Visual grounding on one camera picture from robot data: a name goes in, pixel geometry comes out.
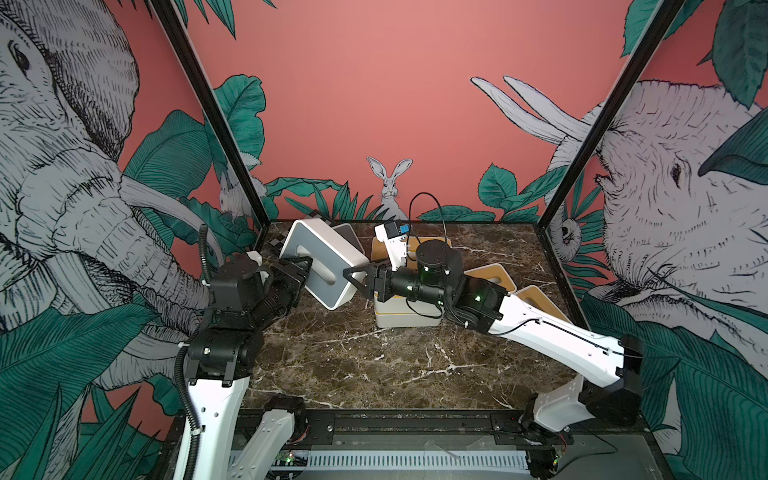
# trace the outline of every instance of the pink wall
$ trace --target pink wall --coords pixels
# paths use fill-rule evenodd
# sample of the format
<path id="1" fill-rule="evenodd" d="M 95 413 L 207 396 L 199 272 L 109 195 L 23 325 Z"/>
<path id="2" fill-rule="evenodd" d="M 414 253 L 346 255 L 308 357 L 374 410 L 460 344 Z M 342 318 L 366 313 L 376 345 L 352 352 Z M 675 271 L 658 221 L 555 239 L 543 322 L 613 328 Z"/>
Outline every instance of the pink wall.
<path id="1" fill-rule="evenodd" d="M 366 156 L 389 173 L 412 158 L 397 180 L 403 210 L 424 189 L 443 204 L 487 210 L 477 185 L 491 163 L 522 187 L 545 172 L 554 146 L 510 124 L 469 79 L 502 86 L 514 76 L 580 118 L 607 97 L 624 64 L 629 3 L 295 0 L 275 9 L 235 0 L 237 38 L 210 9 L 209 22 L 187 10 L 214 87 L 235 74 L 263 81 L 266 143 L 253 171 L 262 182 L 348 180 L 364 197 L 382 186 Z M 282 199 L 277 205 L 282 218 L 300 216 Z M 417 205 L 418 213 L 433 208 Z"/>

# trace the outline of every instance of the elephant ear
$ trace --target elephant ear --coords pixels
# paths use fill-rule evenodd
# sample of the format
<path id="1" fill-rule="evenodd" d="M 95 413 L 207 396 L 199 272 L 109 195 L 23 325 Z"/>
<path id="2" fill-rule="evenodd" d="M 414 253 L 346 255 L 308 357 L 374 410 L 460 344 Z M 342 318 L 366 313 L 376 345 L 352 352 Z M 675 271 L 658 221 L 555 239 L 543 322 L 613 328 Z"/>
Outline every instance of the elephant ear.
<path id="1" fill-rule="evenodd" d="M 117 160 L 131 131 L 138 70 L 103 0 L 0 0 L 0 12 L 32 39 L 91 139 Z"/>

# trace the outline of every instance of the rabbit ear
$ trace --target rabbit ear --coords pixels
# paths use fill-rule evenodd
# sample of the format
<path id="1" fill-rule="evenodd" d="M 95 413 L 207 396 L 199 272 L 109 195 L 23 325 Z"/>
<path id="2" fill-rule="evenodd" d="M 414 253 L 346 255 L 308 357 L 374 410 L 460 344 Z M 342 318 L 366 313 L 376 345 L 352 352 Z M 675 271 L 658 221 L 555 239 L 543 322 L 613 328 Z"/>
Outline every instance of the rabbit ear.
<path id="1" fill-rule="evenodd" d="M 373 174 L 382 180 L 386 180 L 386 168 L 384 168 L 384 165 L 374 157 L 366 157 L 366 159 L 368 160 L 368 163 L 371 164 Z"/>
<path id="2" fill-rule="evenodd" d="M 397 178 L 404 174 L 406 170 L 411 167 L 411 165 L 413 165 L 413 160 L 410 158 L 406 158 L 405 160 L 401 161 L 399 164 L 397 164 L 397 167 L 395 167 L 395 171 L 392 172 L 392 178 Z"/>

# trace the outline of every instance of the wall mural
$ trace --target wall mural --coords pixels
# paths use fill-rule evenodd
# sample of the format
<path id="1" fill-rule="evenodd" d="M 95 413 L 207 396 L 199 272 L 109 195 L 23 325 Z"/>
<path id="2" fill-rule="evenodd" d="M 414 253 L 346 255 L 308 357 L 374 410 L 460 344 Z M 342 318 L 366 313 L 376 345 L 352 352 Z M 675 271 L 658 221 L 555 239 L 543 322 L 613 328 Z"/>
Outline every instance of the wall mural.
<path id="1" fill-rule="evenodd" d="M 143 478 L 164 433 L 142 418 L 179 411 L 177 344 L 208 304 L 171 248 L 205 222 L 217 266 L 257 239 L 220 145 L 189 114 L 169 113 L 118 168 L 142 66 L 109 8 L 123 7 L 0 2 L 3 479 Z M 255 78 L 217 95 L 233 125 L 263 110 Z M 240 147 L 254 166 L 259 141 Z M 212 169 L 220 206 L 194 193 Z"/>
<path id="2" fill-rule="evenodd" d="M 625 54 L 656 3 L 632 2 Z M 686 2 L 667 37 L 701 3 Z M 768 115 L 754 103 L 767 21 L 767 3 L 724 2 L 699 62 L 722 85 L 639 82 L 549 231 L 592 329 L 645 341 L 641 408 L 686 480 L 768 478 Z M 544 121 L 475 83 L 517 127 L 558 144 L 550 168 L 569 164 L 600 106 L 576 123 L 505 81 Z"/>

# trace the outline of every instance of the rabbit illustration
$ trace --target rabbit illustration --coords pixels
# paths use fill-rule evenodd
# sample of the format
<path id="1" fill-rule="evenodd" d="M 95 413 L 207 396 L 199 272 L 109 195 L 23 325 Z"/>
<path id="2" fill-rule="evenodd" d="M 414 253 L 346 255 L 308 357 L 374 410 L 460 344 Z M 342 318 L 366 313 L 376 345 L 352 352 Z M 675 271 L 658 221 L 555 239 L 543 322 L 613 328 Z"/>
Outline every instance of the rabbit illustration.
<path id="1" fill-rule="evenodd" d="M 397 187 L 395 186 L 395 180 L 397 177 L 404 174 L 413 164 L 413 160 L 407 158 L 397 164 L 395 170 L 392 172 L 391 177 L 387 177 L 386 168 L 384 165 L 373 157 L 367 157 L 368 163 L 371 164 L 371 170 L 373 174 L 378 178 L 384 180 L 384 188 L 382 188 L 382 205 L 384 208 L 385 220 L 408 220 L 406 215 L 397 204 Z"/>

